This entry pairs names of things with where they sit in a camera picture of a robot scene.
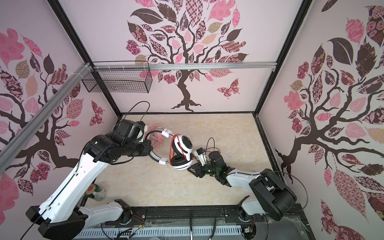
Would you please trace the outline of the aluminium rail left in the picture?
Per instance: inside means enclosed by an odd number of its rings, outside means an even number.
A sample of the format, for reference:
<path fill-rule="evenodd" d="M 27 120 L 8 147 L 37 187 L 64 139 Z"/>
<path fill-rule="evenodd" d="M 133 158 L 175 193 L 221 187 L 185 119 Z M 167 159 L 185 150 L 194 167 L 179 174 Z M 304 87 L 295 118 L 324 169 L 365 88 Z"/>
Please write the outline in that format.
<path fill-rule="evenodd" d="M 23 127 L 10 143 L 1 151 L 1 173 L 16 158 L 23 147 L 33 138 L 45 121 L 54 113 L 55 109 L 62 103 L 73 88 L 91 72 L 90 63 L 83 63 L 54 94 L 48 102 L 34 115 L 34 117 Z"/>

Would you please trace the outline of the green drink can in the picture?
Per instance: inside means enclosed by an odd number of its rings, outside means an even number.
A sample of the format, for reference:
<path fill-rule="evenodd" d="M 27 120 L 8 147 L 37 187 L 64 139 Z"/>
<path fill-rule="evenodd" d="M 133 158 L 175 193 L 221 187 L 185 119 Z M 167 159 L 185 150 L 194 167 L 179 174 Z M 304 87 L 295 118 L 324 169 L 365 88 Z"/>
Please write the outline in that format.
<path fill-rule="evenodd" d="M 95 201 L 102 201 L 106 198 L 107 191 L 98 184 L 91 184 L 85 191 L 85 196 Z"/>

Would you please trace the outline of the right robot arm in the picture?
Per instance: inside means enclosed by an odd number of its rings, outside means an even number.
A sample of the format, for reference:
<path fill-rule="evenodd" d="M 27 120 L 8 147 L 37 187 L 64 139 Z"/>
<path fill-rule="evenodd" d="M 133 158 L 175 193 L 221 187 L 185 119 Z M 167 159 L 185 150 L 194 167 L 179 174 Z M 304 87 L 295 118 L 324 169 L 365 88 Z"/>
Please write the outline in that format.
<path fill-rule="evenodd" d="M 209 154 L 209 161 L 199 160 L 188 171 L 197 178 L 209 175 L 224 186 L 251 191 L 252 195 L 244 197 L 237 204 L 236 211 L 242 221 L 254 215 L 267 215 L 279 221 L 297 201 L 294 192 L 274 171 L 240 171 L 229 167 L 218 151 Z"/>

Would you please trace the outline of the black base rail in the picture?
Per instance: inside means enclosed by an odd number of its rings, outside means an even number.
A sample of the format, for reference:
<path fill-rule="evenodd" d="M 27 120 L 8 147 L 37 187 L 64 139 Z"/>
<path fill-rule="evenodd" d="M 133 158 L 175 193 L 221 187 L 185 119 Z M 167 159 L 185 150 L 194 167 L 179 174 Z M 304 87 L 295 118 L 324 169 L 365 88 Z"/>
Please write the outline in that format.
<path fill-rule="evenodd" d="M 267 215 L 254 215 L 242 221 L 236 211 L 237 205 L 224 206 L 173 206 L 133 207 L 127 224 L 106 222 L 85 228 L 147 228 L 147 227 L 197 227 L 240 226 L 242 240 L 313 240 L 310 224 L 295 204 L 279 221 Z"/>

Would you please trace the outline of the white black headphones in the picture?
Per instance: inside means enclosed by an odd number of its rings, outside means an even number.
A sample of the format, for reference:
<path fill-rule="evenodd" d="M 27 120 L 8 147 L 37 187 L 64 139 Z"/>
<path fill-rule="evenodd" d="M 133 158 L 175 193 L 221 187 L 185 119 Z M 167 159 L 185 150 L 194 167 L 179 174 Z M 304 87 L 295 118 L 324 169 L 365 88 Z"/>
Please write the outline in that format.
<path fill-rule="evenodd" d="M 145 140 L 150 140 L 150 135 L 158 132 L 171 139 L 170 155 L 168 158 L 161 158 L 151 151 L 149 157 L 160 165 L 170 164 L 175 170 L 187 170 L 191 165 L 195 156 L 193 154 L 193 144 L 191 140 L 184 135 L 173 134 L 168 129 L 156 129 L 147 133 Z"/>

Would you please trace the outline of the aluminium rail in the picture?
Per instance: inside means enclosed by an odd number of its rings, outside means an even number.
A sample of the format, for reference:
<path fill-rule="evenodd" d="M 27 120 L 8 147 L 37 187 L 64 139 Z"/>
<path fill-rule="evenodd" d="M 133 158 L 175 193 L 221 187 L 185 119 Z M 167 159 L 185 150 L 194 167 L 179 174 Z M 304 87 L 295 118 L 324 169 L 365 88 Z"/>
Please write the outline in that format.
<path fill-rule="evenodd" d="M 135 64 L 126 62 L 121 65 L 117 65 L 112 62 L 94 62 L 95 70 L 148 70 L 148 71 L 172 71 L 172 70 L 213 70 L 213 69 L 275 69 L 277 66 L 276 62 L 241 62 L 241 63 L 197 63 L 197 64 Z"/>
<path fill-rule="evenodd" d="M 55 109 L 62 103 L 73 88 L 91 72 L 90 63 L 83 63 L 54 94 L 48 102 L 34 115 L 34 117 L 23 127 L 10 143 L 1 151 L 1 173 L 16 158 L 23 147 L 33 138 L 45 121 L 54 113 Z"/>

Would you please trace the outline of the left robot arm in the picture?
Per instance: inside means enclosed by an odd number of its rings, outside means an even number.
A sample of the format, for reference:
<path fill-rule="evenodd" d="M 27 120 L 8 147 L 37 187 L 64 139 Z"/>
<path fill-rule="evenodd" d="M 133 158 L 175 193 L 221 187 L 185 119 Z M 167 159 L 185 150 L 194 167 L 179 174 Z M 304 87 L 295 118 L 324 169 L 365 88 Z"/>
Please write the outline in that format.
<path fill-rule="evenodd" d="M 57 190 L 40 206 L 31 206 L 26 215 L 38 225 L 43 238 L 72 240 L 83 229 L 106 222 L 127 224 L 132 208 L 118 199 L 98 207 L 79 207 L 78 202 L 98 175 L 120 157 L 146 157 L 153 147 L 145 140 L 144 122 L 121 120 L 117 128 L 106 135 L 91 139 L 82 150 L 79 162 Z"/>

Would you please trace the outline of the pink headphones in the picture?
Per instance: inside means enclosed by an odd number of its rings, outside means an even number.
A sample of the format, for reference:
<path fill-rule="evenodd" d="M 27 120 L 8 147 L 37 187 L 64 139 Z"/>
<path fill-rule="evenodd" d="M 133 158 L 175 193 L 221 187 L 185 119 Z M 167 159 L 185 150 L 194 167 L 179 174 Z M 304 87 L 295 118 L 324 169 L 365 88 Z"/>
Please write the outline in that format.
<path fill-rule="evenodd" d="M 165 127 L 164 127 L 164 121 L 165 121 L 165 119 L 166 119 L 166 116 L 159 116 L 159 117 L 156 117 L 156 118 L 149 124 L 149 126 L 148 126 L 148 132 L 153 131 L 153 130 L 156 130 L 156 129 L 164 129 L 164 128 L 165 128 Z M 152 146 L 153 146 L 153 148 L 154 148 L 153 151 L 154 151 L 155 153 L 160 149 L 160 147 L 161 147 L 161 145 L 162 145 L 164 139 L 166 138 L 166 137 L 164 137 L 164 136 L 161 134 L 161 132 L 160 132 L 160 133 L 155 132 L 155 133 L 153 133 L 153 134 L 150 135 L 150 140 L 152 141 Z"/>

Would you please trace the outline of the aluminium rail back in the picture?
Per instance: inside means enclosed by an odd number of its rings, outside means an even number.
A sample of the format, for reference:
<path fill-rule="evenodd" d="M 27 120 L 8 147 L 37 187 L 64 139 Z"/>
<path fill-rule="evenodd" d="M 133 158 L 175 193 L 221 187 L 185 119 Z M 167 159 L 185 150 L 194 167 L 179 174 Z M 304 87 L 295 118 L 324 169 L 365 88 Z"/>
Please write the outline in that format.
<path fill-rule="evenodd" d="M 94 62 L 95 70 L 148 70 L 148 71 L 172 71 L 172 70 L 213 70 L 213 69 L 275 69 L 277 66 L 276 62 L 241 62 L 241 63 L 197 63 L 197 64 L 135 64 L 126 62 L 121 65 L 117 65 L 112 62 Z"/>

